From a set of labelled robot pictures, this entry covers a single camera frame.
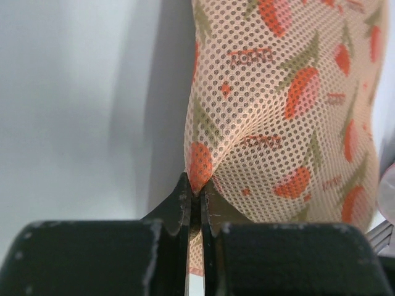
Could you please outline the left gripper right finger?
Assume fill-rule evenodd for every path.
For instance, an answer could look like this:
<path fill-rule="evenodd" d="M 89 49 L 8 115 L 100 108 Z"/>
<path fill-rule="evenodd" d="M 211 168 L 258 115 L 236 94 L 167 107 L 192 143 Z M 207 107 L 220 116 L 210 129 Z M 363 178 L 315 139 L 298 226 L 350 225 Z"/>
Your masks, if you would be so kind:
<path fill-rule="evenodd" d="M 202 189 L 206 295 L 393 295 L 394 260 L 342 223 L 253 223 Z"/>

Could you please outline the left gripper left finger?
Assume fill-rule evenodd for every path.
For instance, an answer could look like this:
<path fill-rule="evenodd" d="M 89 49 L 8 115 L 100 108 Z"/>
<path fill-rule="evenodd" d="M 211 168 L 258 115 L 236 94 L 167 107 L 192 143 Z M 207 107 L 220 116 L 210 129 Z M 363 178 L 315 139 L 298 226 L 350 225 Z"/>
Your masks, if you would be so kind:
<path fill-rule="evenodd" d="M 188 295 L 191 186 L 140 220 L 35 221 L 1 266 L 2 295 Z"/>

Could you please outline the floral mesh laundry bag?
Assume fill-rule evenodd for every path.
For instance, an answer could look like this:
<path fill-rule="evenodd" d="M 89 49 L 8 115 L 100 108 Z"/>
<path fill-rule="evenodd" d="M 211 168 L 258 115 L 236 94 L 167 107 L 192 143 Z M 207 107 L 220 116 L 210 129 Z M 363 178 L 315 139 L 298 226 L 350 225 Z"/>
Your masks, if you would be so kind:
<path fill-rule="evenodd" d="M 366 232 L 379 164 L 371 117 L 389 1 L 193 1 L 184 155 L 255 223 Z"/>

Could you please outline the white mesh bag pink trim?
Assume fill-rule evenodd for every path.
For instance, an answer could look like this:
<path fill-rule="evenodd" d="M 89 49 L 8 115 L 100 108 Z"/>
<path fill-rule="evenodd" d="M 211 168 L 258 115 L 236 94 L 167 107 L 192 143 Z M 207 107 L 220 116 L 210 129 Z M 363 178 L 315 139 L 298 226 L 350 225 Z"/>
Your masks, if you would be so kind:
<path fill-rule="evenodd" d="M 394 188 L 394 163 L 384 172 L 379 186 L 376 200 L 378 211 L 392 225 L 394 225 L 395 209 L 395 188 Z"/>

